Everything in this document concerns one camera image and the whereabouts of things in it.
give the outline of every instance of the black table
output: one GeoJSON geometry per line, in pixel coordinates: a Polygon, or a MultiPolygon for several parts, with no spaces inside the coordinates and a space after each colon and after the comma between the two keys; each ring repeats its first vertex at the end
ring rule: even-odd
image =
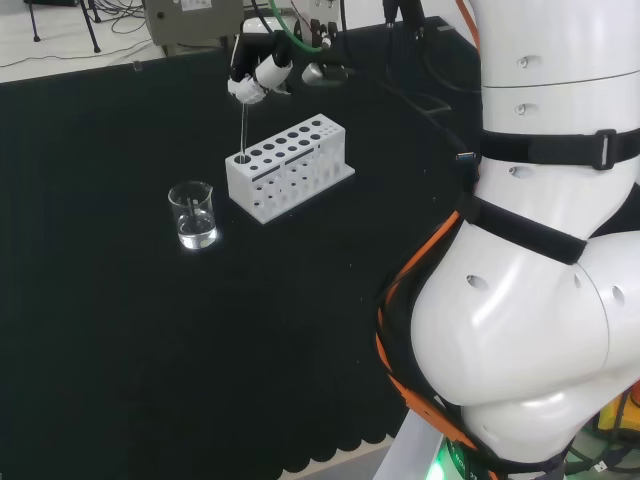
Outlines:
{"type": "MultiPolygon", "coordinates": [[[[380,71],[384,29],[352,38],[380,71]]],[[[398,82],[451,103],[441,120],[473,144],[479,99],[434,88],[411,48],[396,48],[398,82]]],[[[452,157],[366,78],[294,85],[252,108],[249,143],[323,113],[356,175],[261,226],[226,193],[240,118],[226,65],[219,52],[0,86],[8,480],[275,479],[397,432],[373,298],[451,211],[452,157]],[[196,254],[167,204],[187,179],[216,189],[221,238],[196,254]]]]}

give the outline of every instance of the clear liquid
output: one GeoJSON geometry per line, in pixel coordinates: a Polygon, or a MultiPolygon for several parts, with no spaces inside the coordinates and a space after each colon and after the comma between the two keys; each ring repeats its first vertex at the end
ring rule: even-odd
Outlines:
{"type": "Polygon", "coordinates": [[[193,215],[182,215],[178,220],[178,237],[191,250],[208,247],[218,237],[213,215],[198,209],[193,215]]]}

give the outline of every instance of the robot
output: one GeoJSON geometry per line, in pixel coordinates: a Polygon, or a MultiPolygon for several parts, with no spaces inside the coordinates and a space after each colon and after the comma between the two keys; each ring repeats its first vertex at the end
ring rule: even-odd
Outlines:
{"type": "Polygon", "coordinates": [[[407,362],[494,463],[524,466],[491,478],[562,478],[580,428],[640,379],[640,232],[591,239],[640,183],[640,2],[470,2],[479,181],[436,234],[448,248],[409,310],[407,362]]]}

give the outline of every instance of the white floor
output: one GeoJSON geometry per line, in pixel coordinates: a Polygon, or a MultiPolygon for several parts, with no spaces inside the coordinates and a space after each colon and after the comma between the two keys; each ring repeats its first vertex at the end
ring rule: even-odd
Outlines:
{"type": "MultiPolygon", "coordinates": [[[[134,0],[134,5],[139,5],[139,1],[134,0]]],[[[39,43],[33,41],[29,7],[22,0],[0,0],[0,83],[164,56],[162,49],[151,42],[146,26],[118,35],[111,31],[112,22],[92,24],[102,50],[97,56],[80,7],[34,5],[34,13],[42,40],[39,43]],[[46,56],[65,60],[40,59],[46,56]],[[14,62],[20,63],[5,66],[14,62]]],[[[100,17],[111,18],[102,12],[100,17]]],[[[123,19],[116,29],[132,30],[142,22],[142,19],[123,19]]]]}

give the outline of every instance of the tripod leg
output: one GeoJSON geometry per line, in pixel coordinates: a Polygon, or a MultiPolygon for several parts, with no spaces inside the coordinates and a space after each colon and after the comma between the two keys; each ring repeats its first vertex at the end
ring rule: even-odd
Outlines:
{"type": "Polygon", "coordinates": [[[93,16],[96,23],[101,23],[102,19],[98,16],[98,9],[96,8],[96,0],[89,0],[89,8],[93,10],[93,16]]]}
{"type": "Polygon", "coordinates": [[[93,33],[93,27],[91,26],[91,20],[89,19],[89,13],[87,12],[87,7],[84,4],[84,0],[80,0],[80,6],[82,7],[82,14],[84,15],[84,19],[87,22],[87,28],[89,29],[89,35],[91,35],[91,41],[93,42],[93,51],[95,53],[100,53],[100,47],[98,47],[98,42],[96,41],[96,36],[93,33]]]}
{"type": "Polygon", "coordinates": [[[36,29],[36,17],[33,16],[33,2],[29,0],[29,12],[31,12],[31,25],[33,25],[33,41],[39,42],[38,30],[36,29]]]}

